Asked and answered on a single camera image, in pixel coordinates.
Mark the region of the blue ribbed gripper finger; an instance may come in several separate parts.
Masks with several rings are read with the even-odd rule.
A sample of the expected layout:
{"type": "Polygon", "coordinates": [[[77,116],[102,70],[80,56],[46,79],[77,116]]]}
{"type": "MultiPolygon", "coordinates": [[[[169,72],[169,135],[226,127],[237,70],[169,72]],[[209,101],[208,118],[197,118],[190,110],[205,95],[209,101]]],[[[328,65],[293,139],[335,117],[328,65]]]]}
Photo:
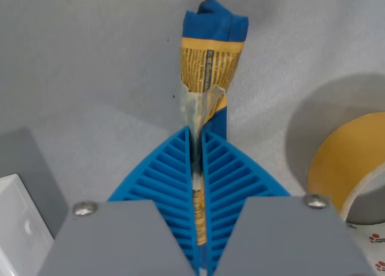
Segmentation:
{"type": "Polygon", "coordinates": [[[189,130],[169,137],[92,208],[67,217],[41,275],[195,275],[189,130]]]}
{"type": "Polygon", "coordinates": [[[372,275],[328,198],[293,197],[222,137],[204,132],[209,275],[372,275]]]}

